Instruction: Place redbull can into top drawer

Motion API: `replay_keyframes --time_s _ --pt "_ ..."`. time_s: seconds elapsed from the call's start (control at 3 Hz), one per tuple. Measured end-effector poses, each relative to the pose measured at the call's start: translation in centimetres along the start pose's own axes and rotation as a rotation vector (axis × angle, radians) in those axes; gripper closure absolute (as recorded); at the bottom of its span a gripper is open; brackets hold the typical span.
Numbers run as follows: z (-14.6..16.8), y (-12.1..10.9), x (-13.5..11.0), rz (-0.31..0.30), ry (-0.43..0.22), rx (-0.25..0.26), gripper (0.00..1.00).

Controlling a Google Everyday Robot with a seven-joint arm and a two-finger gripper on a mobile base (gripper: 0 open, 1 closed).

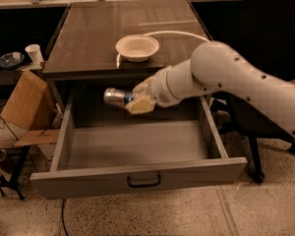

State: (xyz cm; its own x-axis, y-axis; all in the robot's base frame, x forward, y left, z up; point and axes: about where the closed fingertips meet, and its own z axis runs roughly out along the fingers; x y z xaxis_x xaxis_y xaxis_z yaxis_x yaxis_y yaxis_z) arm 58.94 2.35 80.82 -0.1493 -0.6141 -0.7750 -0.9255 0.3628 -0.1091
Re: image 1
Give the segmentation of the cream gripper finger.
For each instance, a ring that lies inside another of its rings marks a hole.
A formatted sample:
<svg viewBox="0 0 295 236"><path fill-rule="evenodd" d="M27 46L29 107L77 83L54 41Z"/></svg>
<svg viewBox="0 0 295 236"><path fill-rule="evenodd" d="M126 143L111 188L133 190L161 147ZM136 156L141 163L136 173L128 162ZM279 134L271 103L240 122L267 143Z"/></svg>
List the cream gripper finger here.
<svg viewBox="0 0 295 236"><path fill-rule="evenodd" d="M133 88L133 95L137 96L141 93L148 93L148 88L153 81L153 76L148 77Z"/></svg>
<svg viewBox="0 0 295 236"><path fill-rule="evenodd" d="M132 115L151 112L155 107L155 101L147 94L139 95L126 104L125 108Z"/></svg>

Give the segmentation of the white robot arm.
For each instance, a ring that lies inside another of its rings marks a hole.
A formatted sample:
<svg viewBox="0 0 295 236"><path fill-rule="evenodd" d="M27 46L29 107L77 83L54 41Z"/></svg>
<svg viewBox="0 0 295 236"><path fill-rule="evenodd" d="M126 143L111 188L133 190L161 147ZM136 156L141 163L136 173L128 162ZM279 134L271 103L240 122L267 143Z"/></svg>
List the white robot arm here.
<svg viewBox="0 0 295 236"><path fill-rule="evenodd" d="M251 65L230 46L210 41L190 59L159 70L133 89L132 114L169 107L193 96L228 92L252 105L295 138L295 85Z"/></svg>

